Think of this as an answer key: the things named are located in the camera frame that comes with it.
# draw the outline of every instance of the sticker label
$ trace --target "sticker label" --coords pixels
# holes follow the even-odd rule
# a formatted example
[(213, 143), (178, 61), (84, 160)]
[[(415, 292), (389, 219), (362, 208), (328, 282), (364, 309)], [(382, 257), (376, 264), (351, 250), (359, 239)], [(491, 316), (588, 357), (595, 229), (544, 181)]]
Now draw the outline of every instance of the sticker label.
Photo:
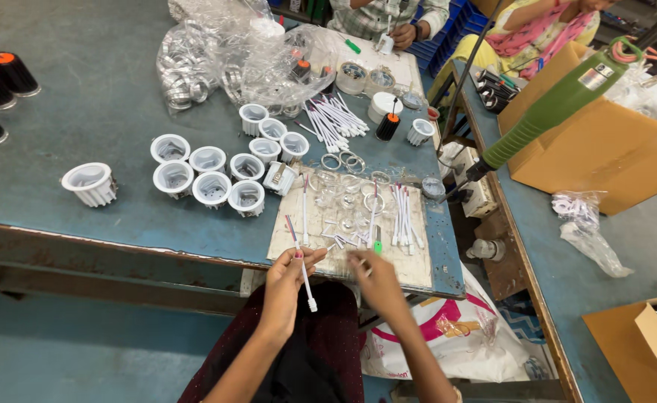
[[(609, 69), (611, 74), (612, 70), (609, 67), (604, 66), (604, 68)], [(585, 72), (584, 75), (582, 75), (577, 80), (580, 81), (580, 84), (583, 84), (591, 91), (595, 91), (598, 87), (600, 87), (607, 81), (607, 78), (602, 74), (598, 73), (597, 70), (589, 69)]]
[(598, 64), (597, 67), (595, 68), (595, 70), (597, 70), (597, 72), (600, 73), (601, 75), (603, 75), (605, 78), (610, 77), (612, 75), (612, 73), (614, 72), (613, 69), (607, 67), (606, 65), (604, 65), (602, 63)]

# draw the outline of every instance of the blue table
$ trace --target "blue table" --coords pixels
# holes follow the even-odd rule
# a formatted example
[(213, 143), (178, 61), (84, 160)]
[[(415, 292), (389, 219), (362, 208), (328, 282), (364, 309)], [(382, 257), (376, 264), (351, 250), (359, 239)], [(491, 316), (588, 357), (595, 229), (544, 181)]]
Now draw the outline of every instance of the blue table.
[[(464, 62), (452, 62), (456, 80), (464, 67)], [(463, 87), (460, 99), (483, 151), (501, 137), (496, 115), (485, 110), (472, 80)], [(600, 232), (620, 262), (635, 270), (615, 279), (560, 238), (564, 222), (551, 209), (551, 195), (514, 181), (507, 166), (491, 174), (491, 180), (518, 233), (517, 248), (526, 266), (522, 274), (565, 395), (575, 402), (629, 402), (582, 315), (657, 297), (657, 195), (618, 215), (601, 217)]]
[[(53, 242), (112, 247), (133, 256), (175, 261), (152, 270), (133, 267), (131, 259), (118, 267), (106, 262), (98, 268), (86, 251), (81, 262), (70, 262), (66, 255), (74, 253), (73, 246), (65, 242), (66, 246), (48, 247), (52, 257), (31, 262), (31, 250), (5, 243), (0, 264), (207, 288), (214, 288), (207, 281), (219, 281), (208, 279), (213, 276), (209, 273), (221, 270), (231, 272), (220, 281), (218, 289), (224, 291), (235, 290), (241, 276), (241, 270), (227, 266), (270, 265), (265, 256), (279, 197), (266, 198), (261, 216), (243, 219), (229, 206), (214, 211), (192, 197), (176, 201), (152, 183), (156, 162), (149, 145), (158, 135), (182, 135), (193, 149), (217, 146), (229, 158), (248, 152), (251, 140), (239, 134), (237, 109), (222, 90), (176, 118), (167, 113), (154, 67), (162, 38), (175, 24), (165, 0), (0, 0), (0, 10), (0, 51), (17, 52), (43, 87), (39, 95), (22, 98), (0, 113), (0, 124), (10, 132), (0, 146), (0, 227), (16, 234), (40, 234)], [(368, 99), (344, 99), (370, 122)], [(367, 162), (367, 173), (400, 171), (404, 181), (439, 174), (431, 143), (415, 148), (405, 141), (410, 122), (422, 114), (404, 112), (399, 134), (390, 143), (380, 143), (372, 135), (351, 140), (351, 150)], [(299, 120), (308, 124), (305, 115)], [(287, 124), (289, 130), (305, 133), (291, 121)], [(325, 149), (313, 135), (306, 135), (311, 150), (304, 161), (315, 166)], [(118, 199), (97, 209), (84, 206), (59, 183), (66, 171), (92, 161), (109, 164), (119, 186)], [(404, 288), (465, 298), (448, 209), (433, 204), (426, 210), (433, 287)], [(188, 260), (194, 262), (189, 274), (177, 263)]]

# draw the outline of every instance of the person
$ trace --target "person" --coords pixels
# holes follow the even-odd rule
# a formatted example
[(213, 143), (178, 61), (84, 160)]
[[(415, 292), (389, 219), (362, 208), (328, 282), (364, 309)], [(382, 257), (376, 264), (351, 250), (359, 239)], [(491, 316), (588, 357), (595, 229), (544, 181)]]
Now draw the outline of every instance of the person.
[(403, 12), (400, 3), (401, 0), (331, 0), (333, 19), (326, 27), (369, 41), (378, 41), (381, 34), (390, 32), (393, 49), (404, 50), (415, 41), (433, 39), (448, 21), (449, 0), (424, 0), (423, 15), (415, 24), (411, 21), (419, 0), (407, 0)]
[[(301, 263), (315, 272), (326, 249), (288, 249), (250, 296), (192, 377), (179, 403), (364, 401), (358, 310), (340, 282), (311, 286), (318, 312), (306, 303)], [(460, 403), (410, 313), (393, 265), (373, 252), (350, 252), (362, 296), (401, 343), (423, 403)]]
[[(588, 46), (600, 25), (600, 11), (618, 0), (516, 0), (495, 20), (473, 60), (481, 68), (531, 79), (540, 61), (545, 65), (569, 41)], [(477, 35), (463, 37), (450, 59), (466, 61), (476, 46)], [(428, 91), (433, 99), (451, 74), (446, 62)], [(447, 105), (449, 97), (441, 104)]]

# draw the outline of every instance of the pink scarf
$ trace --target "pink scarf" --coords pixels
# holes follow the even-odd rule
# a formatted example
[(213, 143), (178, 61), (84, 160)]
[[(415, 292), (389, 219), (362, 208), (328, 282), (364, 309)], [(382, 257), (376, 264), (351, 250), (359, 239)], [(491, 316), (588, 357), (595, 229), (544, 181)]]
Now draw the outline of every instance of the pink scarf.
[[(542, 17), (534, 19), (529, 23), (521, 26), (515, 32), (510, 34), (492, 34), (487, 35), (485, 40), (492, 46), (500, 56), (512, 57), (520, 53), (525, 49), (529, 44), (533, 43), (534, 40), (537, 40), (543, 32), (552, 23), (555, 22), (562, 12), (570, 6), (570, 3), (561, 4), (560, 6), (553, 7), (548, 10)], [(587, 26), (587, 23), (592, 19), (592, 13), (588, 14), (578, 14), (571, 22), (567, 23), (565, 28), (558, 34), (558, 36), (553, 39), (552, 42), (545, 48), (545, 50), (540, 54), (540, 57), (543, 58), (543, 63), (547, 63), (556, 54), (562, 47), (569, 41), (577, 38), (578, 35), (582, 33)], [(525, 79), (531, 79), (538, 72), (538, 60), (530, 63), (527, 68), (524, 68), (520, 71), (520, 77)]]

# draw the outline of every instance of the concrete floor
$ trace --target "concrete floor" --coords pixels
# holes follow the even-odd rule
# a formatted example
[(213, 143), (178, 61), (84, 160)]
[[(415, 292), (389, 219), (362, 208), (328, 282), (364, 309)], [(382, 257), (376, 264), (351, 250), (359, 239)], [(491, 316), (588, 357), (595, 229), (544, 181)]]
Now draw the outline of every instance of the concrete floor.
[[(0, 296), (0, 402), (171, 403), (231, 318), (57, 296)], [(395, 381), (364, 376), (366, 402)]]

